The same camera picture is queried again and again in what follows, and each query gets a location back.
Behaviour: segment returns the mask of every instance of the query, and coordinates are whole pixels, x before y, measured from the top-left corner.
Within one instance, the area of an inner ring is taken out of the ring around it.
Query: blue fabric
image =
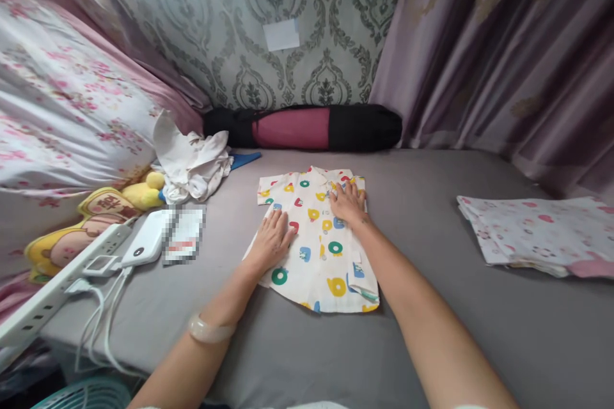
[[[231,153],[230,156],[235,159],[232,163],[232,166],[230,167],[230,170],[232,171],[233,169],[236,169],[238,167],[246,165],[247,163],[257,160],[262,156],[262,154],[260,152],[249,153],[247,155],[242,155],[240,153]]]

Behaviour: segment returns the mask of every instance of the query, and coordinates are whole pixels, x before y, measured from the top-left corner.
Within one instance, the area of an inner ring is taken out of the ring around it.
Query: shirt sleeve
[[[288,186],[291,174],[260,178],[258,182],[258,204],[270,205],[283,189]]]

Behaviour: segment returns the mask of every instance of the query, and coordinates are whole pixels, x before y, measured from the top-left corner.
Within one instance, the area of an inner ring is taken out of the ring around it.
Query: fan
[[[110,377],[93,377],[55,392],[32,409],[125,409],[131,399],[122,382]]]

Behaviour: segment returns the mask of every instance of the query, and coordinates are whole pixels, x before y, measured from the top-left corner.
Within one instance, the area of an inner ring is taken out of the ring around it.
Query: forearm
[[[351,227],[397,318],[431,407],[517,408],[476,342],[428,280],[368,215]]]
[[[210,326],[236,324],[261,276],[259,268],[243,261],[217,296],[203,308],[200,318]],[[229,343],[230,339],[203,344],[184,333],[147,379],[129,409],[197,408],[213,384]]]

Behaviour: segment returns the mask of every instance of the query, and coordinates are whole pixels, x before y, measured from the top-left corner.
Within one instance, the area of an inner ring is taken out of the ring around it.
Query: hand
[[[365,217],[366,192],[358,193],[355,183],[348,183],[345,189],[336,183],[337,195],[331,193],[331,209],[338,219],[347,222],[350,227],[353,223]]]
[[[288,213],[274,210],[265,217],[245,261],[254,264],[264,274],[287,254],[296,230],[288,230]]]

